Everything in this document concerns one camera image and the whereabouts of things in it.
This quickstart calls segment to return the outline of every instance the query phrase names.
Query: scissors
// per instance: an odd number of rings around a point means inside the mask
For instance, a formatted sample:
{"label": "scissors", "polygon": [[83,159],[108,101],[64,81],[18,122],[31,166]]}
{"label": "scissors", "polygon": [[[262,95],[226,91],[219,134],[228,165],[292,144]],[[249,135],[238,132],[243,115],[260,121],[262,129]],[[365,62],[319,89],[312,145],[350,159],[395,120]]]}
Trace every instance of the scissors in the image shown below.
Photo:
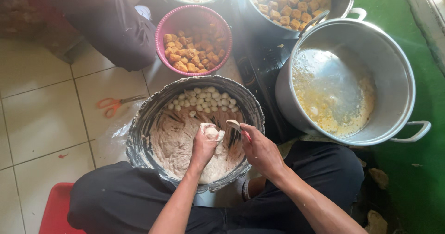
{"label": "scissors", "polygon": [[114,98],[106,98],[106,99],[103,99],[103,100],[97,102],[97,107],[99,109],[103,109],[107,106],[113,105],[112,107],[108,108],[105,111],[105,117],[112,118],[112,117],[114,117],[114,114],[116,114],[116,111],[118,110],[118,108],[121,105],[128,103],[128,102],[132,102],[132,101],[144,100],[146,98],[147,97],[145,95],[137,95],[137,96],[130,97],[127,99],[122,99],[122,100],[115,100]]}

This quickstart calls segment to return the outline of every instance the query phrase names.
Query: pink colander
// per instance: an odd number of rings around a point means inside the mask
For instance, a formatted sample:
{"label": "pink colander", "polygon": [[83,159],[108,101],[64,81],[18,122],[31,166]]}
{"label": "pink colander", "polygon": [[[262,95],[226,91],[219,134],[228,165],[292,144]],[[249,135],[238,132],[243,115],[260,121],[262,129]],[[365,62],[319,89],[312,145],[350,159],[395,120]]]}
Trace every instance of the pink colander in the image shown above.
{"label": "pink colander", "polygon": [[[179,30],[192,28],[192,26],[208,26],[210,24],[215,24],[218,32],[220,32],[222,37],[226,39],[226,45],[225,47],[223,47],[223,49],[225,49],[226,51],[224,59],[219,63],[218,66],[208,72],[203,73],[181,72],[180,70],[174,68],[165,57],[164,35],[177,35]],[[219,68],[221,68],[226,63],[227,59],[230,56],[230,53],[232,52],[233,41],[229,25],[221,17],[221,15],[216,13],[214,10],[204,6],[187,5],[172,10],[159,22],[154,38],[156,41],[156,52],[158,53],[161,61],[173,71],[187,76],[209,75],[210,72],[219,70]]]}

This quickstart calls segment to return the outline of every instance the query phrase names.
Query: pot handle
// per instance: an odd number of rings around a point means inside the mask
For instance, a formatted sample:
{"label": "pot handle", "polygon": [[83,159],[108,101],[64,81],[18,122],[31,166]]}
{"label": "pot handle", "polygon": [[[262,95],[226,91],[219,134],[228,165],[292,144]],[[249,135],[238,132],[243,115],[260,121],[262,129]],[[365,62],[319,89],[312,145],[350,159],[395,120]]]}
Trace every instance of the pot handle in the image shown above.
{"label": "pot handle", "polygon": [[397,142],[397,143],[413,143],[417,140],[421,139],[425,134],[431,129],[431,123],[428,121],[414,121],[414,122],[408,122],[406,125],[411,124],[420,124],[423,125],[422,129],[418,133],[416,133],[414,136],[410,138],[391,138],[389,141]]}
{"label": "pot handle", "polygon": [[364,19],[364,17],[366,17],[367,13],[363,8],[353,8],[351,10],[349,10],[348,13],[357,13],[359,15],[359,18],[357,20],[362,21]]}
{"label": "pot handle", "polygon": [[324,12],[320,13],[318,16],[316,16],[315,18],[313,18],[311,21],[309,21],[309,23],[304,27],[304,29],[300,32],[300,35],[303,35],[303,33],[305,31],[307,31],[309,29],[309,27],[311,27],[314,23],[315,25],[320,23],[320,21],[322,19],[324,19],[326,17],[326,15],[329,13],[329,10],[325,10]]}

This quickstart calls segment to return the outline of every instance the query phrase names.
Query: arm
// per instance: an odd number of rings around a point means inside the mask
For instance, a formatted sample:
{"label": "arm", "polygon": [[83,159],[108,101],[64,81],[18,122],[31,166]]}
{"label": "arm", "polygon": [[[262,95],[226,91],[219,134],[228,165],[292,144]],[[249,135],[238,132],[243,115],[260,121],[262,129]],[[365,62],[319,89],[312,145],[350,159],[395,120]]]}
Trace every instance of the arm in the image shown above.
{"label": "arm", "polygon": [[193,140],[193,151],[189,167],[169,201],[150,229],[149,234],[185,233],[190,209],[199,178],[210,159],[213,157],[218,142],[208,139],[201,129]]}
{"label": "arm", "polygon": [[287,167],[276,145],[255,127],[242,123],[252,143],[243,138],[248,162],[292,199],[317,234],[367,234],[346,212]]}

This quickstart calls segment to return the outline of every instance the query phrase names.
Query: spoon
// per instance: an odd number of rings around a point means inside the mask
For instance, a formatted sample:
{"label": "spoon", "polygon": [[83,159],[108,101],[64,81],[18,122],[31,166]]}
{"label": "spoon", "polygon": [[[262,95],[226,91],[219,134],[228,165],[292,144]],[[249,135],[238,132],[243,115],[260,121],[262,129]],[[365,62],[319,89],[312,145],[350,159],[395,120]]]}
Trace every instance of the spoon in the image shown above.
{"label": "spoon", "polygon": [[252,139],[250,138],[250,135],[248,132],[246,132],[245,130],[241,130],[241,127],[239,126],[238,121],[234,120],[234,119],[229,119],[226,120],[226,123],[231,126],[233,129],[236,129],[239,131],[240,134],[246,136],[248,138],[248,140],[252,143]]}

